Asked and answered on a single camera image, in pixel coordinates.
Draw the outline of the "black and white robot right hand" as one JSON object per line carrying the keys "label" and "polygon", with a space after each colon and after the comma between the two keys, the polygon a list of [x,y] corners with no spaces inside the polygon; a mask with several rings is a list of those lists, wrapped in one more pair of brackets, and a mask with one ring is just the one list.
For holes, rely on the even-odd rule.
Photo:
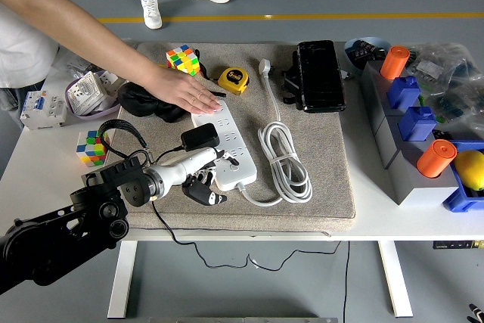
{"label": "black and white robot right hand", "polygon": [[469,323],[484,323],[484,311],[474,304],[469,305],[472,315],[467,316]]}

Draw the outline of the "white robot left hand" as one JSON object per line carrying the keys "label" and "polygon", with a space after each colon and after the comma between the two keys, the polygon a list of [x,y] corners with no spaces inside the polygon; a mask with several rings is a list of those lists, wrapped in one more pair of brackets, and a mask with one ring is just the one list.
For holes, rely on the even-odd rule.
{"label": "white robot left hand", "polygon": [[202,183],[195,176],[198,171],[220,158],[239,166],[239,162],[228,152],[215,148],[205,148],[168,166],[151,165],[144,171],[149,181],[150,199],[165,197],[172,186],[181,185],[186,196],[204,206],[225,202],[225,195],[211,191],[207,183]]}

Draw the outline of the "person's hand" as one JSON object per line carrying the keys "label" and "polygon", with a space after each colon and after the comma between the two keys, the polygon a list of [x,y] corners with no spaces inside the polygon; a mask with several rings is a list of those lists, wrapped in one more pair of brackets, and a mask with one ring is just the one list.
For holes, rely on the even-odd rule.
{"label": "person's hand", "polygon": [[155,66],[142,86],[154,97],[195,114],[212,114],[221,105],[217,97],[193,76]]}

